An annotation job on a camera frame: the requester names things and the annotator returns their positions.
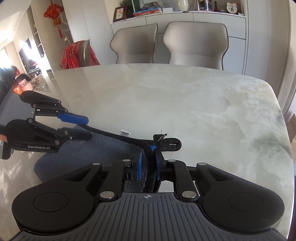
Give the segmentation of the blue grey microfibre towel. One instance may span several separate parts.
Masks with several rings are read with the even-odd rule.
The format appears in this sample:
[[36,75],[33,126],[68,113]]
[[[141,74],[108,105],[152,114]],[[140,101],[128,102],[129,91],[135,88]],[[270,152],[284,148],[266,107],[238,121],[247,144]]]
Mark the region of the blue grey microfibre towel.
[[153,192],[156,184],[157,167],[154,153],[176,152],[182,143],[177,138],[167,138],[165,134],[155,134],[152,140],[141,140],[108,133],[87,125],[75,126],[76,130],[89,131],[92,138],[88,141],[66,142],[56,153],[44,154],[34,165],[34,173],[41,182],[65,175],[86,165],[99,162],[110,167],[115,160],[133,159],[139,153],[142,173],[139,181],[127,181],[126,192]]

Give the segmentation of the chair with red cloth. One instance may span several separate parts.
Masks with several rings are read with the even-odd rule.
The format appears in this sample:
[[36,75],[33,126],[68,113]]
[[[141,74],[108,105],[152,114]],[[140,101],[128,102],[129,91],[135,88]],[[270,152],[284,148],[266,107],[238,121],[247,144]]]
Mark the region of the chair with red cloth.
[[100,63],[90,46],[90,40],[82,40],[74,42],[65,48],[59,59],[59,65],[65,70],[96,66],[100,65]]

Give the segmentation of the beige chair left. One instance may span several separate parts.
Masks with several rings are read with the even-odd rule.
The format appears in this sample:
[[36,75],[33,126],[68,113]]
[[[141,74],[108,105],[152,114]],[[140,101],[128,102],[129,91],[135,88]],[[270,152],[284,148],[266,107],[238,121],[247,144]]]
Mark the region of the beige chair left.
[[117,64],[154,63],[158,44],[158,25],[120,29],[110,42]]

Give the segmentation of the beige chair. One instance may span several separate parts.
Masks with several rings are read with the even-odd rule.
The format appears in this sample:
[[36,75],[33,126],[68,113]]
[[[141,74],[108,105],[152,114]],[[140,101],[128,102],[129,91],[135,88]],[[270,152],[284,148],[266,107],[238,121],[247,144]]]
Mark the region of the beige chair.
[[224,69],[229,37],[222,23],[170,22],[163,43],[170,53],[169,64]]
[[154,63],[158,44],[158,25],[120,29],[110,42],[117,64]]

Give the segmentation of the red Chinese knot ornament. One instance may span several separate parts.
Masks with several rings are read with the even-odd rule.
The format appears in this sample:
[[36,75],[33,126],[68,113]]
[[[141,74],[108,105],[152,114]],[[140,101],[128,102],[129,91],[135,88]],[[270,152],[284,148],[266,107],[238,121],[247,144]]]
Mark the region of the red Chinese knot ornament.
[[48,6],[47,10],[44,12],[44,17],[52,19],[54,27],[58,29],[60,38],[63,38],[63,34],[60,29],[60,25],[62,24],[60,16],[64,11],[64,8],[60,5],[54,4],[52,0],[50,0],[50,3],[51,4]]

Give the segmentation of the framed picture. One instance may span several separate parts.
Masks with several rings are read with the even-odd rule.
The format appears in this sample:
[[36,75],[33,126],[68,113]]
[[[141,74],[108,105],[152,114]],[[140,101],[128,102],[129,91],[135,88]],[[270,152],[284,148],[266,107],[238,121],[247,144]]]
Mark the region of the framed picture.
[[118,22],[126,19],[127,6],[120,6],[115,8],[113,15],[113,22]]

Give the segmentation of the cardboard box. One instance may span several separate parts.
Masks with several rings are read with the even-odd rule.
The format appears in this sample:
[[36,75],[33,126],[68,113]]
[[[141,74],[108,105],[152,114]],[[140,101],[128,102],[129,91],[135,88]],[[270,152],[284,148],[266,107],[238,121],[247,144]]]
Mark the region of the cardboard box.
[[296,116],[293,114],[291,119],[287,123],[287,131],[288,131],[288,136],[290,139],[290,143],[293,142],[296,136]]

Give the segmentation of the white sideboard cabinet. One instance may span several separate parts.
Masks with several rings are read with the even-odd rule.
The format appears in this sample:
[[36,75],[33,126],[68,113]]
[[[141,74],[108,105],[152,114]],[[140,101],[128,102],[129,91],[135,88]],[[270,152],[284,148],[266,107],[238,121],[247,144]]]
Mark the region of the white sideboard cabinet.
[[112,32],[157,24],[155,63],[243,73],[246,18],[212,11],[141,16],[112,23]]

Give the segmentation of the beige chair right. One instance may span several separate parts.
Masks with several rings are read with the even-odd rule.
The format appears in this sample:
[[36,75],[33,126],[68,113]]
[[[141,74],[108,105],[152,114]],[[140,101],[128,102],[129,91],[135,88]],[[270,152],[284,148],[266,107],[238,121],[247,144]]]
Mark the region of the beige chair right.
[[169,64],[224,69],[229,37],[222,23],[170,22],[163,43],[170,53]]

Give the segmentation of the stack of books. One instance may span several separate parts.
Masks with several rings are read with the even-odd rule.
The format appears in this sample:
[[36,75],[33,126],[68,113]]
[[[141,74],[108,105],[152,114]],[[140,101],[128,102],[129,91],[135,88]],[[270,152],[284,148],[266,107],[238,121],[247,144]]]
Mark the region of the stack of books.
[[145,16],[145,15],[150,15],[150,14],[157,14],[157,13],[161,13],[162,9],[160,8],[155,8],[155,9],[146,9],[146,10],[142,10],[142,11],[138,11],[133,13],[133,16]]

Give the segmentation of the white vase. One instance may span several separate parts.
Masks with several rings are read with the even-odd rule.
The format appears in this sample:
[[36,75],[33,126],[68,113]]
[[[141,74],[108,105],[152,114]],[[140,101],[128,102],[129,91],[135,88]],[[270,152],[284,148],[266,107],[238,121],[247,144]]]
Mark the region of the white vase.
[[189,1],[188,0],[178,0],[178,8],[180,11],[187,12],[189,9]]

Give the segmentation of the white alarm clock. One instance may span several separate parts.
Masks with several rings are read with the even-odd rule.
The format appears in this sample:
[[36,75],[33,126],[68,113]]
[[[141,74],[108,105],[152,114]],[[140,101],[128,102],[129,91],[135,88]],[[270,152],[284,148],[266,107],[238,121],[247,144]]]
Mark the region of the white alarm clock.
[[230,14],[237,14],[238,13],[238,6],[236,3],[227,3],[226,4],[226,11]]

